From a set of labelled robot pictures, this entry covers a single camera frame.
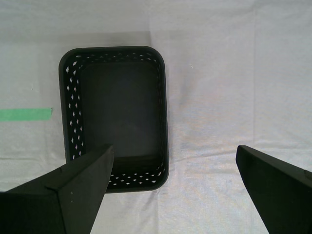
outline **plastic basket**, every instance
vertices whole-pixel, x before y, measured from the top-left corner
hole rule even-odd
[[[80,48],[59,64],[66,161],[114,145],[107,193],[159,188],[168,177],[165,66],[145,46]]]

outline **basket floor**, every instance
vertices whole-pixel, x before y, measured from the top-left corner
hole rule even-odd
[[[80,80],[86,153],[110,143],[115,157],[159,155],[159,94],[153,66],[91,64]]]

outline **green tape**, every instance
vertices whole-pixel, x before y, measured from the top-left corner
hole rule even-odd
[[[49,120],[51,108],[0,110],[0,121]]]

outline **white fabric backdrop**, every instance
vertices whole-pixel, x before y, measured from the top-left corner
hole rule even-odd
[[[0,0],[0,109],[53,108],[50,121],[0,122],[0,190],[65,163],[62,55],[114,45],[165,59],[170,175],[105,195],[92,234],[267,233],[235,151],[312,170],[312,1]]]

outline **white cloth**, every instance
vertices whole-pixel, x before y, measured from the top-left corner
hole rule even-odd
[[[0,108],[53,108],[0,122],[0,190],[65,163],[62,55],[114,45],[165,59],[170,174],[156,191],[105,195],[92,234],[267,233],[235,152],[312,170],[312,1],[0,0]]]

